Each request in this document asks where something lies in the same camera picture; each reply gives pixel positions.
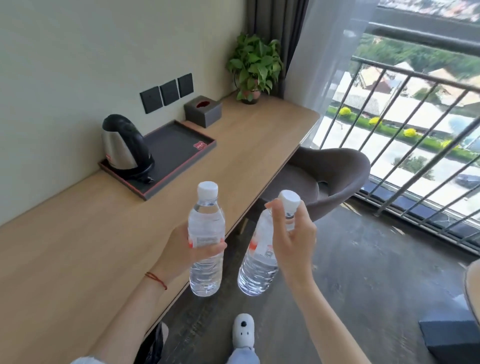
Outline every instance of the black switch panel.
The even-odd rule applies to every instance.
[[[187,96],[193,92],[193,78],[192,74],[186,74],[178,78],[179,82],[179,89],[180,89],[180,97]]]
[[[176,80],[172,80],[161,85],[160,90],[162,91],[162,97],[165,106],[170,105],[172,102],[175,102],[180,98]]]
[[[162,98],[160,97],[160,90],[158,86],[152,87],[149,90],[140,93],[140,98],[144,105],[145,113],[149,114],[158,110],[163,106]]]

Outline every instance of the gray curtain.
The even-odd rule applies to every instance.
[[[248,34],[269,42],[278,39],[285,64],[272,94],[283,97],[285,75],[297,46],[309,0],[247,0]]]

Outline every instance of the clear water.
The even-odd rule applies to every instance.
[[[225,217],[216,200],[198,201],[188,216],[188,235],[194,247],[216,244],[225,238]],[[190,288],[197,296],[211,296],[222,281],[223,253],[190,268]]]
[[[292,215],[287,215],[287,230],[294,228]],[[241,264],[237,283],[240,290],[249,296],[265,292],[278,272],[273,252],[273,221],[270,210],[260,215],[250,245]]]

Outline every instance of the parked car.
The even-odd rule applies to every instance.
[[[459,174],[455,177],[455,183],[470,189],[480,184],[480,176],[474,176],[472,174]]]

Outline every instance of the tissue box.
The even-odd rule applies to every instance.
[[[194,98],[183,105],[183,108],[188,121],[204,128],[208,128],[222,117],[222,103],[205,96]]]

